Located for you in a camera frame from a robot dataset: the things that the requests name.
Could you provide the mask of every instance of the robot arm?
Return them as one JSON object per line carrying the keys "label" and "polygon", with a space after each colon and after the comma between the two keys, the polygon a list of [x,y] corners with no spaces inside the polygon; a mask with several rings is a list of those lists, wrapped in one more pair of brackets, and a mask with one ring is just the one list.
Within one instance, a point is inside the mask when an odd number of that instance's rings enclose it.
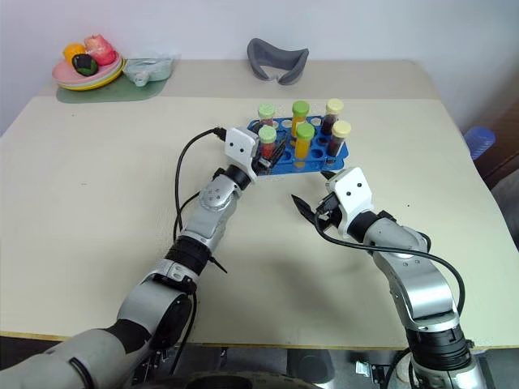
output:
{"label": "robot arm", "polygon": [[[426,253],[428,238],[397,224],[387,212],[371,210],[371,190],[360,168],[325,172],[329,195],[316,215],[301,199],[298,210],[319,229],[335,225],[343,238],[367,246],[392,247]],[[319,219],[328,214],[328,220]],[[447,281],[430,259],[417,254],[370,250],[386,275],[412,352],[414,372],[423,388],[485,388],[481,370],[470,354],[460,316]]]}
{"label": "robot arm", "polygon": [[0,372],[11,389],[107,389],[119,387],[151,353],[173,346],[182,334],[198,277],[216,262],[227,220],[242,191],[257,179],[251,167],[258,137],[233,128],[226,134],[231,165],[200,192],[193,216],[167,255],[128,294],[117,322],[83,332]]}

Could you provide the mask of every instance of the pink plate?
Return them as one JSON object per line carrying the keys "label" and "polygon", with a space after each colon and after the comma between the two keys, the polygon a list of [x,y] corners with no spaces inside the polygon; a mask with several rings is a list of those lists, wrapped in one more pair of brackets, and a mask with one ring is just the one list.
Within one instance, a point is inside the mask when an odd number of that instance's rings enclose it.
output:
{"label": "pink plate", "polygon": [[109,65],[99,66],[99,71],[96,74],[90,75],[88,77],[79,74],[71,65],[66,63],[65,60],[62,60],[52,69],[52,78],[58,81],[58,83],[64,83],[67,85],[91,83],[98,79],[102,79],[108,73],[117,69],[121,65],[121,60],[121,56],[119,53],[117,53],[115,61]]}

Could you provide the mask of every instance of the yellow cap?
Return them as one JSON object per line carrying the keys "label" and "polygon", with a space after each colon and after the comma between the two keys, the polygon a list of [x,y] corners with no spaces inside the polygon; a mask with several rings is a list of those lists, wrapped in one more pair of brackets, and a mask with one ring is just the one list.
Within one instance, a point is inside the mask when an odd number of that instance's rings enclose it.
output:
{"label": "yellow cap", "polygon": [[344,109],[344,103],[339,99],[330,99],[328,103],[326,103],[326,113],[331,113],[332,115],[338,115]]}
{"label": "yellow cap", "polygon": [[337,120],[333,123],[332,127],[332,135],[337,138],[345,138],[351,132],[351,124],[349,124],[346,120]]}

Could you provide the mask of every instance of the table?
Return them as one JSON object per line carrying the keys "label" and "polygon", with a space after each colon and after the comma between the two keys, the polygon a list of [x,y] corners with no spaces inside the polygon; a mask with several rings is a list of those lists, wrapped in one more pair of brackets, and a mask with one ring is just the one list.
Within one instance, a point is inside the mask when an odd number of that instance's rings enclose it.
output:
{"label": "table", "polygon": [[[34,97],[0,140],[1,335],[62,339],[111,325],[171,245],[174,169],[186,141],[216,125],[247,124],[265,99],[289,116],[295,99],[322,113],[333,96],[353,127],[346,164],[363,168],[375,209],[427,233],[431,252],[464,276],[465,335],[482,348],[519,345],[510,324],[519,320],[519,254],[413,63],[309,62],[300,83],[282,87],[253,78],[245,62],[185,61],[150,100],[66,105],[51,91]],[[220,166],[221,141],[196,143],[182,165],[182,198]],[[229,274],[204,270],[190,341],[404,347],[384,275],[366,253],[318,237],[290,194],[315,205],[324,179],[262,177],[246,190],[215,253]]]}

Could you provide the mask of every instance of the wire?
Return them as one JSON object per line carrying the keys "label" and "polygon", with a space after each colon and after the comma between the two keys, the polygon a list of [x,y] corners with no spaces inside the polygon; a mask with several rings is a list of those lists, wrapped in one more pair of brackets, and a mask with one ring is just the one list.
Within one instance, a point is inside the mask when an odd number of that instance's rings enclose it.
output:
{"label": "wire", "polygon": [[187,149],[194,142],[196,142],[198,139],[203,138],[204,136],[210,135],[210,134],[216,134],[216,135],[218,135],[218,137],[221,137],[218,132],[219,130],[223,130],[223,129],[221,129],[220,127],[215,127],[215,128],[212,128],[211,130],[207,130],[207,131],[199,133],[196,137],[194,137],[192,140],[187,142],[186,146],[184,146],[182,152],[180,153],[180,156],[178,157],[177,171],[175,173],[175,208],[177,209],[178,225],[180,226],[181,230],[184,228],[184,226],[182,224],[182,215],[180,214],[181,210],[180,210],[180,198],[178,195],[178,181],[180,180],[180,168],[182,166],[182,161],[184,159],[184,156],[186,155]]}
{"label": "wire", "polygon": [[454,278],[456,278],[456,281],[458,284],[458,288],[460,289],[460,298],[457,302],[457,311],[458,311],[458,314],[461,315],[461,312],[463,311],[463,306],[465,305],[465,283],[463,282],[463,278],[461,278],[461,274],[456,270],[456,268],[453,265],[451,265],[445,259],[436,257],[433,254],[424,253],[422,251],[407,250],[407,249],[400,249],[400,248],[396,248],[396,247],[386,247],[386,246],[361,245],[361,244],[357,244],[357,243],[340,241],[340,240],[330,237],[329,235],[324,233],[324,231],[321,228],[320,223],[319,223],[319,220],[320,220],[319,216],[321,216],[321,213],[319,211],[315,212],[314,227],[317,230],[317,232],[319,233],[319,235],[328,242],[334,243],[339,246],[349,247],[350,249],[416,255],[418,257],[427,258],[427,259],[430,259],[431,261],[444,265],[454,275]]}
{"label": "wire", "polygon": [[409,384],[411,385],[411,389],[418,389],[416,385],[414,385],[414,373],[413,373],[413,362],[409,361]]}
{"label": "wire", "polygon": [[187,199],[186,201],[184,201],[184,204],[182,204],[182,206],[180,207],[180,213],[177,214],[177,217],[175,217],[175,223],[173,225],[173,240],[176,241],[177,240],[177,227],[178,227],[178,215],[180,215],[182,213],[182,211],[184,210],[184,208],[186,207],[187,204],[189,204],[191,201],[193,201],[194,199],[196,199],[198,197],[198,195],[200,194],[200,192],[196,192],[194,195],[192,195],[189,199]]}
{"label": "wire", "polygon": [[191,334],[191,329],[193,328],[193,324],[195,323],[197,304],[198,304],[198,302],[196,300],[196,293],[193,293],[193,310],[191,311],[191,319],[189,320],[189,324],[187,325],[186,334],[184,335],[184,338],[182,339],[182,342],[180,343],[180,347],[178,348],[177,355],[175,355],[173,365],[171,365],[171,369],[169,369],[169,375],[173,375],[175,370],[177,369],[178,361],[180,360],[180,355],[182,354],[182,351],[184,350],[184,347],[186,346],[187,338]]}
{"label": "wire", "polygon": [[384,380],[384,384],[380,387],[380,389],[388,389],[389,380],[391,379],[392,372],[396,369],[398,362],[400,362],[409,352],[410,349],[408,347],[397,353],[397,355],[392,360],[391,365],[388,368],[388,372],[386,373],[386,379]]}

